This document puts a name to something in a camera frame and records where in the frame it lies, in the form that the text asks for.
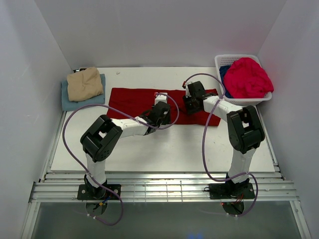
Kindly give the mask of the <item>dark red t shirt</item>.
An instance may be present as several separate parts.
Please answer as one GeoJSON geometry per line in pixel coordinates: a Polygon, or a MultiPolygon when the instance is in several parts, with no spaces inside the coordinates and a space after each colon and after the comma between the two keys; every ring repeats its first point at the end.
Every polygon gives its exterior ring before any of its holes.
{"type": "Polygon", "coordinates": [[[110,95],[109,106],[120,110],[130,116],[137,117],[146,110],[151,109],[155,102],[155,93],[167,93],[179,107],[179,117],[176,124],[205,125],[209,113],[204,111],[188,115],[182,97],[183,90],[158,90],[158,89],[128,89],[113,88],[110,95]]]}

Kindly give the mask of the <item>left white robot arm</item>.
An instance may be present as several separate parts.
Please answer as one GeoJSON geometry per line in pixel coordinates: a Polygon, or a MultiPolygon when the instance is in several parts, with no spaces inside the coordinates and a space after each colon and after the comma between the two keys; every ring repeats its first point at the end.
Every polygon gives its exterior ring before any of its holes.
{"type": "Polygon", "coordinates": [[[151,134],[167,123],[169,117],[170,105],[165,102],[158,102],[151,110],[134,119],[99,116],[80,139],[89,171],[84,179],[89,195],[100,199],[106,194],[106,187],[103,185],[107,182],[105,160],[111,155],[119,139],[151,134]]]}

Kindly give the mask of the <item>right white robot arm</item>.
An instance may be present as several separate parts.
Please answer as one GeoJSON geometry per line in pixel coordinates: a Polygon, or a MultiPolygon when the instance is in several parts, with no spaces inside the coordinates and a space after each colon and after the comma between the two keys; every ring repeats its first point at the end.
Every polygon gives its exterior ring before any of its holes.
{"type": "Polygon", "coordinates": [[[200,81],[184,83],[186,93],[183,102],[188,114],[200,111],[215,115],[227,123],[228,137],[233,147],[232,161],[225,179],[216,179],[208,185],[212,199],[236,198],[252,199],[255,194],[249,182],[249,169],[265,133],[259,116],[253,106],[234,105],[217,94],[208,93],[200,81]]]}

